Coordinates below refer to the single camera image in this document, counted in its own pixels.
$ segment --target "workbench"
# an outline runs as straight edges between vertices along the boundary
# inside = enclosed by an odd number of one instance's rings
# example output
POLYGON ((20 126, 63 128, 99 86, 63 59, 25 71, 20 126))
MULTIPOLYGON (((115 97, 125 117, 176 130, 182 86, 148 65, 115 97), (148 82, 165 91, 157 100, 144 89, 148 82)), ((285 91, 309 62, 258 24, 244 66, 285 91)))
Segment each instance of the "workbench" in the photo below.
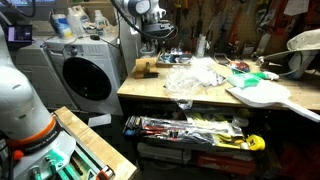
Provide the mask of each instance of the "workbench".
MULTIPOLYGON (((252 60, 245 62, 250 66, 251 72, 260 72, 259 67, 252 60)), ((197 59, 193 57, 191 67, 209 66, 220 75, 227 77, 232 74, 229 67, 215 63, 210 57, 197 59)), ((164 85, 169 68, 157 68, 159 77, 150 79, 135 79, 134 74, 128 75, 117 94, 119 98, 140 99, 151 101, 171 102, 164 85)), ((277 83, 284 85, 291 92, 289 98, 292 102, 297 103, 309 110, 320 111, 320 76, 312 73, 305 74, 299 80, 279 79, 277 83)), ((234 96, 226 91, 227 88, 233 87, 228 82, 215 87, 203 88, 197 94, 192 96, 193 103, 223 105, 234 107, 248 107, 240 102, 234 96)), ((265 107, 265 109, 287 109, 281 105, 265 107)))
POLYGON ((54 113, 62 121, 63 126, 76 136, 75 138, 82 141, 103 163, 114 171, 114 180, 134 179, 137 168, 68 108, 62 107, 54 113))

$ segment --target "pegboard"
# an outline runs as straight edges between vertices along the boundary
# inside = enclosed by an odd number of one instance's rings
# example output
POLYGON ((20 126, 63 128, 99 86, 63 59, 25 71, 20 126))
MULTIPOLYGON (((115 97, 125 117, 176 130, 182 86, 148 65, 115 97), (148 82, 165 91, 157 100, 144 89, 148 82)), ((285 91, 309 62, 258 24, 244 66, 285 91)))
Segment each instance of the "pegboard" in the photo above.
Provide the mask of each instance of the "pegboard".
MULTIPOLYGON (((177 1, 178 0, 169 0, 167 1, 167 3, 169 4, 165 5, 165 9, 167 11, 166 18, 173 23, 175 23, 176 20, 177 9, 175 7, 175 3, 177 1)), ((211 3, 214 2, 213 0, 189 0, 189 15, 187 16, 187 18, 185 18, 183 14, 181 14, 179 34, 174 41, 167 42, 168 47, 176 47, 178 46, 179 42, 183 43, 183 48, 185 50, 191 50, 192 45, 194 46, 191 40, 191 27, 192 25, 196 26, 197 21, 199 20, 199 6, 197 3, 198 1, 204 2, 201 13, 201 19, 203 21, 201 34, 207 35, 208 26, 211 20, 213 20, 213 25, 211 26, 211 30, 213 30, 211 45, 214 45, 214 43, 218 40, 220 36, 220 27, 224 22, 225 17, 226 20, 224 27, 227 30, 228 39, 230 29, 232 28, 233 22, 240 9, 241 14, 237 26, 237 36, 239 40, 238 53, 242 53, 243 47, 246 43, 252 44, 255 47, 259 44, 262 34, 257 32, 255 25, 256 11, 258 8, 258 5, 256 3, 254 3, 253 6, 249 6, 249 0, 247 0, 245 3, 240 3, 239 0, 226 0, 227 2, 223 11, 213 17, 213 8, 211 5, 211 3)), ((285 35, 272 37, 265 52, 271 54, 286 50, 285 45, 287 38, 288 36, 285 35)))

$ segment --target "green object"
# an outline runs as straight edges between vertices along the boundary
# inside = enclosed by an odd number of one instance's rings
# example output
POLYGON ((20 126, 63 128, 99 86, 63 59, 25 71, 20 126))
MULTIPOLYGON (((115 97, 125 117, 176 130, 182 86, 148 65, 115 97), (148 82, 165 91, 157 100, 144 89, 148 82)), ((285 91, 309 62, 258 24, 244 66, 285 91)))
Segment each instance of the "green object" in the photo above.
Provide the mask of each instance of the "green object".
POLYGON ((245 88, 256 86, 261 79, 266 79, 267 75, 263 72, 259 73, 241 73, 233 74, 227 77, 227 81, 233 86, 245 88))

